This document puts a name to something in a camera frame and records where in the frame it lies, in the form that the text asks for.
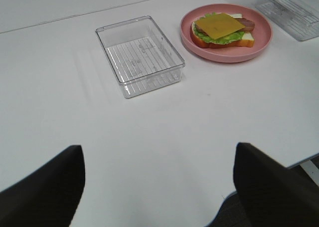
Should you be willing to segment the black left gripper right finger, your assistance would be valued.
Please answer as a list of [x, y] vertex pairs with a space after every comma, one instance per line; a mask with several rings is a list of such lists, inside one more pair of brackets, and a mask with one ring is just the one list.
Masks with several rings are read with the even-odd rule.
[[236, 146], [233, 182], [254, 227], [317, 227], [319, 188], [249, 143]]

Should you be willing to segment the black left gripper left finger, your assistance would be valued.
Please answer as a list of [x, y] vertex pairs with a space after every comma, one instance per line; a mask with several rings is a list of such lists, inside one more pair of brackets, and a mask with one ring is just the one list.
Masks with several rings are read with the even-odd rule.
[[2, 227], [68, 227], [85, 186], [82, 147], [67, 147], [0, 193]]

